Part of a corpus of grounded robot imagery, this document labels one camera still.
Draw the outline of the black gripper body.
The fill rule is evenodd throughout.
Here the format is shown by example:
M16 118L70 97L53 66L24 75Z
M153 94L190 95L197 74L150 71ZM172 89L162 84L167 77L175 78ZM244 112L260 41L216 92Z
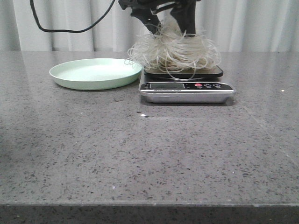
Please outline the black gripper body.
M128 7L134 9L150 9L156 10L159 8L173 8L173 7L186 7L193 3L196 3L197 0L119 0L121 8L124 10Z

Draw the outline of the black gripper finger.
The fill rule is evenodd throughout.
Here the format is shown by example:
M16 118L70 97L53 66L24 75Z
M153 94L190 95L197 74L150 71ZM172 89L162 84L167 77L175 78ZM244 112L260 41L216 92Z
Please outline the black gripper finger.
M170 14L176 20L182 34L195 36L195 9L196 2L175 2Z
M139 19L152 34L158 32L160 20L157 15L152 14L150 9L132 8L130 15Z

